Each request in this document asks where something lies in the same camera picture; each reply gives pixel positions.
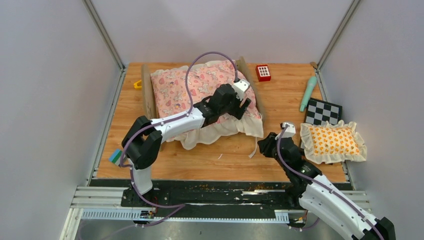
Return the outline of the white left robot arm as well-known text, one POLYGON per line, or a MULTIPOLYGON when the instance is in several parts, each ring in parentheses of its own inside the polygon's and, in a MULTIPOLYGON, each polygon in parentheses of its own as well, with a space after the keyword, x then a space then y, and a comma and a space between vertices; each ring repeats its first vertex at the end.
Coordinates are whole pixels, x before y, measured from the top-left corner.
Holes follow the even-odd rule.
POLYGON ((165 118, 138 117, 122 140, 121 154, 129 162, 135 202, 146 207, 153 201, 152 165, 162 143, 182 133, 214 124, 225 114, 240 120, 251 103, 245 96, 249 88, 250 83, 244 79, 234 84, 222 84, 213 95, 183 112, 165 118))

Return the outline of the orange duck print pillow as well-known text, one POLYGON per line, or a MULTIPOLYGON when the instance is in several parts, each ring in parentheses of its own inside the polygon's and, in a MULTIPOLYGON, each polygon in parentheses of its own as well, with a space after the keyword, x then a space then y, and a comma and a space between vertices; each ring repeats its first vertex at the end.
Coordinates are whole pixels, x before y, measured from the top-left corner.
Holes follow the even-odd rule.
POLYGON ((340 120, 335 125, 328 121, 323 125, 302 123, 299 134, 305 158, 316 164, 365 162, 367 147, 356 128, 354 121, 340 120))

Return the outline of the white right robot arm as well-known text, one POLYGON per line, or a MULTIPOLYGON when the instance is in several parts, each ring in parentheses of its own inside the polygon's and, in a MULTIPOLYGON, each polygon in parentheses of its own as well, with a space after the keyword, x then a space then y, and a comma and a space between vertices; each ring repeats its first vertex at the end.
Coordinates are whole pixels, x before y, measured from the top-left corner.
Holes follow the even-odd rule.
POLYGON ((286 204, 313 213, 345 240, 394 240, 394 224, 367 212, 343 194, 312 163, 304 160, 290 137, 275 132, 258 141, 259 152, 275 159, 292 186, 285 195, 286 204))

